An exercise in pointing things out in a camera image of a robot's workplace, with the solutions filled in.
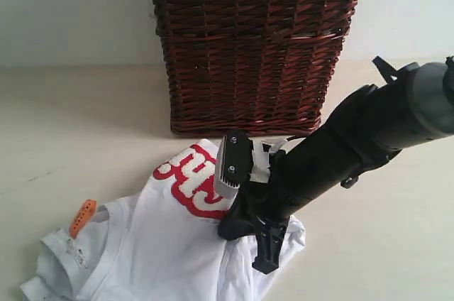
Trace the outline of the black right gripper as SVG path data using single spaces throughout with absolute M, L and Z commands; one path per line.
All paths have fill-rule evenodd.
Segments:
M 397 152 L 387 150 L 368 131 L 367 115 L 380 91 L 366 85 L 350 94 L 326 123 L 290 150 L 254 146 L 253 165 L 218 235 L 226 240 L 255 235 L 252 267 L 261 273 L 279 268 L 289 217 L 336 185 L 349 188 L 361 174 L 388 164 Z

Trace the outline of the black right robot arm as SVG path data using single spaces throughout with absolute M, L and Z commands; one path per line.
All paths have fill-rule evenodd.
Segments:
M 214 187 L 232 201 L 218 226 L 227 241 L 254 236 L 253 268 L 279 267 L 293 213 L 336 185 L 353 186 L 406 148 L 453 135 L 453 58 L 400 69 L 373 64 L 385 84 L 348 95 L 309 136 L 256 144 L 228 131 L 216 157 Z

